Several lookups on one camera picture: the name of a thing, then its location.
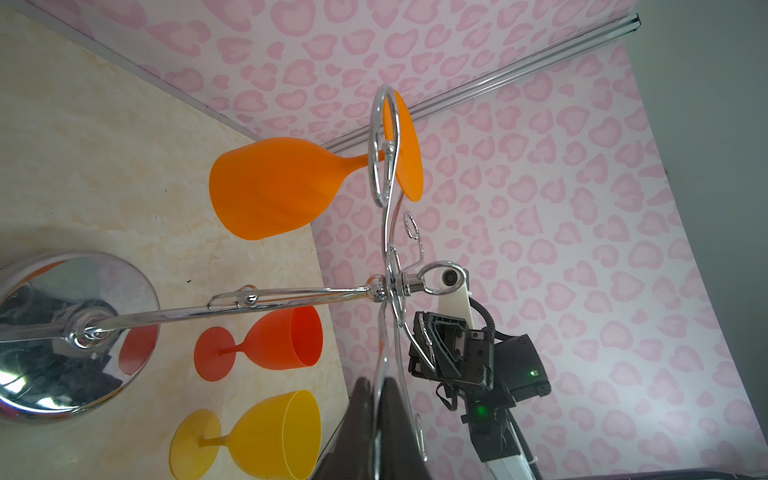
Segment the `yellow wine glass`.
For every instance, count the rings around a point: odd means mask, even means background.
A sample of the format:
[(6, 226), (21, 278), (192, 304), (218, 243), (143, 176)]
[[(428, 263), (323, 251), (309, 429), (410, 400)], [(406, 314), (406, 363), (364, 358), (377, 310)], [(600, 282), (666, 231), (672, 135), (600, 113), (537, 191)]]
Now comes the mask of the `yellow wine glass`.
[(315, 470), (321, 445), (318, 402), (310, 391), (298, 390), (252, 406), (228, 434), (215, 412), (191, 413), (174, 433), (169, 466), (176, 479), (200, 479), (225, 448), (235, 465), (252, 477), (307, 479)]

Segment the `red wine glass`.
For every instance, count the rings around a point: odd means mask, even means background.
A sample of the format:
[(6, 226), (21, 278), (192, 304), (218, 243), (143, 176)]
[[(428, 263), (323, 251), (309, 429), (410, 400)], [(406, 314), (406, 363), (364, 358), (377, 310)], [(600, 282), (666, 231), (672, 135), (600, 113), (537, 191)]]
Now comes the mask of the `red wine glass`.
[(319, 313), (312, 306), (304, 306), (268, 313), (241, 342), (223, 327), (207, 329), (197, 340), (193, 362), (202, 379), (217, 382), (231, 372), (239, 353), (263, 369), (280, 371), (316, 365), (323, 348)]

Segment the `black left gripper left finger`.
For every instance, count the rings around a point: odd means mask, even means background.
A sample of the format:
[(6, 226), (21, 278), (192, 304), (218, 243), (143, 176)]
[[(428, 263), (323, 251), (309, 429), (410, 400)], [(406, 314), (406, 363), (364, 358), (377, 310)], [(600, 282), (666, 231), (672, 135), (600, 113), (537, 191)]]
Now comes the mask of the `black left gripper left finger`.
[(369, 379), (359, 378), (332, 445), (325, 451), (312, 479), (373, 479), (374, 413)]

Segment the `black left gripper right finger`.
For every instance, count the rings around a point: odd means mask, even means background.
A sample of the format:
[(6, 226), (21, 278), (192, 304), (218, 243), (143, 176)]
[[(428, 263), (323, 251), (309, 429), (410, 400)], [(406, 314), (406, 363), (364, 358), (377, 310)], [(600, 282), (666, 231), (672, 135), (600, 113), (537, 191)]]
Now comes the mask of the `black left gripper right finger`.
[(379, 407), (380, 479), (430, 480), (396, 380), (384, 381)]

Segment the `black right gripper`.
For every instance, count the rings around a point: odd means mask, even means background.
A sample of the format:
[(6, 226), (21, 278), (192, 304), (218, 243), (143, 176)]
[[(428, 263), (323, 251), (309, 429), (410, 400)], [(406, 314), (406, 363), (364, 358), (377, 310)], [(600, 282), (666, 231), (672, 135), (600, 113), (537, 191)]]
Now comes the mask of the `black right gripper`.
[(494, 335), (469, 330), (465, 319), (417, 311), (408, 371), (415, 377), (463, 387), (493, 386)]

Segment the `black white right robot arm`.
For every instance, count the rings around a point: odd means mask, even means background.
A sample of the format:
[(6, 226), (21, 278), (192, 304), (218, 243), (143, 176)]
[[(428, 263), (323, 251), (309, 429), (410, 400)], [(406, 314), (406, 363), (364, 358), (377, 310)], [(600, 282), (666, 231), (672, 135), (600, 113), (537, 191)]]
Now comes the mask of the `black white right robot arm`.
[(546, 369), (529, 336), (498, 331), (490, 313), (472, 305), (485, 320), (480, 329), (458, 317), (415, 314), (408, 372), (435, 382), (448, 410), (464, 407), (461, 423), (496, 479), (540, 479), (533, 449), (511, 409), (551, 393)]

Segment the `chrome wire wine glass rack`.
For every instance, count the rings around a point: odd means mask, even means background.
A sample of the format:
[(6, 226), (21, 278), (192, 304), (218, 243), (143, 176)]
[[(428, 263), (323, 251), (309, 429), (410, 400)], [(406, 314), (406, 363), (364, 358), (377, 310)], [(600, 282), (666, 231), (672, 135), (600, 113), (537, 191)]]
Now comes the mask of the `chrome wire wine glass rack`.
[(402, 266), (394, 231), (403, 222), (419, 238), (407, 198), (394, 189), (381, 213), (384, 270), (348, 288), (259, 289), (252, 285), (213, 296), (202, 306), (163, 310), (152, 284), (132, 264), (100, 252), (39, 255), (1, 271), (1, 416), (53, 421), (101, 407), (122, 392), (151, 357), (162, 324), (367, 299), (381, 307), (383, 336), (374, 387), (386, 378), (387, 353), (412, 345), (406, 300), (415, 293), (447, 294), (441, 273), (459, 265), (418, 260)]

